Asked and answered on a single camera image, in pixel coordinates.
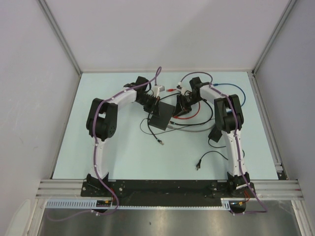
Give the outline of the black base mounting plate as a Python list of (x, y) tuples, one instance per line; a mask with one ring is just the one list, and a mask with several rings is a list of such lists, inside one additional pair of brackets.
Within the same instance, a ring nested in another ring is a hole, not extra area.
[(232, 191), (226, 180), (116, 180), (107, 190), (101, 183), (83, 182), (82, 197), (119, 200), (120, 207), (219, 207), (222, 198), (254, 198), (254, 184)]

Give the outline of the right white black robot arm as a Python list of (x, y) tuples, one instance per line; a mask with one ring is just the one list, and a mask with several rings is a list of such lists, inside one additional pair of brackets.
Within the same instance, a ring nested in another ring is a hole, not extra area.
[(227, 192), (232, 197), (239, 197), (250, 183), (241, 146), (244, 116), (239, 97), (236, 94), (227, 95), (210, 82), (201, 82), (198, 77), (192, 78), (189, 84), (191, 92), (183, 87), (182, 82), (176, 87), (180, 94), (175, 115), (188, 113), (189, 107), (201, 100), (214, 105), (215, 131), (224, 137), (228, 156)]

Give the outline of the right aluminium side rail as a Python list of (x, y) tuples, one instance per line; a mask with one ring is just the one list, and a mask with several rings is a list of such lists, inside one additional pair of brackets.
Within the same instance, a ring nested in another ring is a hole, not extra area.
[(267, 110), (258, 87), (258, 83), (255, 75), (250, 71), (248, 72), (249, 81), (251, 84), (252, 91), (255, 96), (256, 104), (259, 110), (259, 114), (263, 123), (264, 131), (266, 134), (266, 138), (268, 141), (269, 149), (271, 151), (271, 155), (273, 158), (273, 162), (275, 165), (276, 173), (278, 175), (279, 180), (288, 180), (285, 168), (283, 166), (282, 158), (280, 155), (279, 147), (276, 143), (275, 135), (273, 129), (271, 127), (271, 123), (267, 114)]

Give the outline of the aluminium front frame rail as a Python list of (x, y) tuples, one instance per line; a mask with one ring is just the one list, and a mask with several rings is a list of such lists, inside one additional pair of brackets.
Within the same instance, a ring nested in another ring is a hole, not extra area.
[[(297, 180), (253, 180), (257, 196), (262, 200), (303, 200)], [(44, 179), (36, 198), (80, 198), (82, 179)]]

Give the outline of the black network switch box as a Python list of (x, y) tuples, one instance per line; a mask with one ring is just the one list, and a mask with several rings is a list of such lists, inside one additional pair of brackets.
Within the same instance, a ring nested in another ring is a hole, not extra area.
[(175, 106), (160, 102), (158, 105), (158, 114), (153, 115), (150, 118), (149, 125), (165, 131), (173, 116)]

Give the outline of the black power adapter brick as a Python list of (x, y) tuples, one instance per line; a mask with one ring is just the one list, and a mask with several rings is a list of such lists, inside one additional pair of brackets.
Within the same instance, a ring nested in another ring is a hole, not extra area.
[(216, 127), (214, 127), (214, 128), (211, 130), (210, 134), (208, 135), (208, 139), (209, 139), (209, 140), (212, 140), (212, 141), (214, 141), (214, 142), (216, 142), (216, 143), (219, 142), (219, 140), (221, 139), (221, 137), (222, 137), (222, 133), (221, 133), (221, 131), (218, 130)]

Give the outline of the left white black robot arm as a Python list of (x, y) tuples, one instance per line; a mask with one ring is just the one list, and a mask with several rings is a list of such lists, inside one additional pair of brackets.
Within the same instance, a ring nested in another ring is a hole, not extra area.
[(136, 82), (124, 85), (122, 91), (112, 97), (102, 100), (95, 98), (92, 101), (86, 128), (94, 139), (93, 164), (88, 178), (97, 179), (91, 190), (97, 196), (108, 193), (109, 185), (103, 181), (109, 174), (106, 158), (103, 151), (110, 138), (116, 132), (118, 111), (133, 102), (141, 104), (145, 111), (152, 113), (158, 105), (159, 93), (164, 91), (163, 86), (155, 84), (144, 77), (138, 77)]

